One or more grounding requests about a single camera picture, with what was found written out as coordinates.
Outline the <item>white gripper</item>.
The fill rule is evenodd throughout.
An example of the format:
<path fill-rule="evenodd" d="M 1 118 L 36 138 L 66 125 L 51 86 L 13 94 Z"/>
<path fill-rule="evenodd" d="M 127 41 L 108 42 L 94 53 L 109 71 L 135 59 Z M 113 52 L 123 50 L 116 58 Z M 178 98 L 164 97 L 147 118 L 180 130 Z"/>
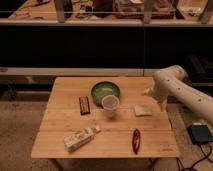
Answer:
<path fill-rule="evenodd" d="M 166 111 L 167 98 L 169 95 L 169 93 L 166 90 L 164 90 L 163 88 L 161 88 L 158 85 L 154 85 L 154 86 L 148 88 L 147 90 L 145 90 L 144 94 L 154 98 L 157 101 L 157 103 L 160 107 L 160 110 L 162 112 Z"/>

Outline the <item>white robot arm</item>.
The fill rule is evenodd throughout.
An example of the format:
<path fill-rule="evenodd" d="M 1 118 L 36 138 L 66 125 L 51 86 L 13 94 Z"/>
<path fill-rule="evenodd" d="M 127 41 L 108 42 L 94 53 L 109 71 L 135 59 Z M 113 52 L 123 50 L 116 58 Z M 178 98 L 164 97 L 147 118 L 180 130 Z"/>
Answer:
<path fill-rule="evenodd" d="M 144 94 L 154 98 L 162 111 L 168 96 L 172 95 L 213 126 L 213 97 L 185 84 L 186 76 L 186 71 L 179 65 L 159 69 L 153 74 L 154 85 Z"/>

